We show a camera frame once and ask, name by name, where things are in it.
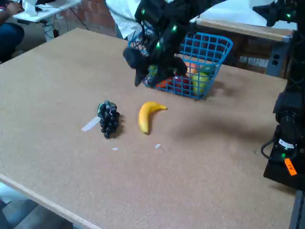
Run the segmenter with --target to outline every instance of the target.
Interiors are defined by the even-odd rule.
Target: blue plastic basket
[[[129,46],[148,55],[145,47],[140,42],[139,33],[131,39]],[[171,92],[178,95],[203,99],[208,94],[220,66],[230,52],[233,42],[223,36],[210,35],[198,32],[195,35],[187,35],[180,46],[180,56],[188,67],[185,76],[175,76],[161,82],[156,89]],[[157,67],[150,66],[147,79],[144,81],[148,86],[149,80],[156,74]]]

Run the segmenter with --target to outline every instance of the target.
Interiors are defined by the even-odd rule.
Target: white paper scrap
[[[99,123],[100,119],[101,118],[96,116],[94,119],[92,119],[90,122],[88,122],[87,125],[84,126],[81,130],[84,131],[84,132],[90,130],[92,127],[94,127],[96,124]]]

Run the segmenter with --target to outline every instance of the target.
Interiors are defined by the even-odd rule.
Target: red apple
[[[174,90],[177,93],[190,94],[191,80],[187,76],[175,76],[173,78]]]

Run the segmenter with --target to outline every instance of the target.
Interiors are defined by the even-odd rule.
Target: table edge
[[[46,209],[56,213],[57,215],[67,219],[68,221],[76,224],[77,226],[83,227],[83,228],[89,228],[89,229],[103,229],[100,228],[89,221],[77,216],[76,214],[70,212],[69,210],[57,205],[56,203],[50,201],[49,199],[39,195],[38,193],[33,192],[32,190],[26,188],[22,184],[10,179],[9,177],[6,177],[3,174],[0,174],[0,182],[3,184],[11,187],[12,189],[20,192],[21,194],[24,194],[29,199],[33,200],[34,202],[42,205]]]
[[[76,6],[76,5],[79,5],[79,4],[81,4],[81,0],[78,0],[77,2],[74,2],[71,6],[66,7],[66,8],[62,8],[62,9],[61,9],[60,7],[54,7],[54,6],[52,6],[52,7],[50,7],[50,8],[59,8],[59,10],[56,11],[56,12],[53,12],[53,13],[51,13],[51,14],[49,14],[49,15],[45,15],[45,16],[42,16],[42,17],[40,17],[40,18],[33,19],[33,20],[30,20],[30,18],[24,19],[23,17],[18,17],[19,13],[15,14],[13,17],[16,18],[16,19],[18,19],[18,20],[23,20],[23,21],[39,22],[39,21],[41,21],[41,20],[43,20],[43,19],[46,19],[46,18],[48,18],[48,17],[50,17],[50,16],[52,16],[52,15],[58,14],[58,13],[60,13],[60,12],[64,12],[64,11],[67,10],[68,8],[71,8],[71,7]]]
[[[230,25],[229,23],[226,24],[223,21],[197,19],[196,22],[200,26],[225,30],[225,31],[229,31],[229,32],[236,32],[236,33],[249,35],[249,36],[255,36],[255,37],[258,37],[258,38],[264,38],[264,39],[272,40],[272,41],[275,41],[275,42],[289,42],[289,40],[290,40],[290,38],[292,37],[292,34],[293,34],[293,30],[291,30],[291,35],[290,36],[285,36],[285,35],[276,34],[276,33],[272,33],[272,32],[265,32],[265,31],[258,32],[258,31],[249,30],[249,29],[243,28],[243,27],[236,28],[236,27],[234,27],[233,24],[232,25]]]

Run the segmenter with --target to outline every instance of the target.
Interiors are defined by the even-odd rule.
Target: bunch of grapes
[[[102,133],[104,133],[105,138],[109,138],[119,127],[120,113],[116,110],[117,106],[107,100],[98,107],[97,116],[100,118]]]

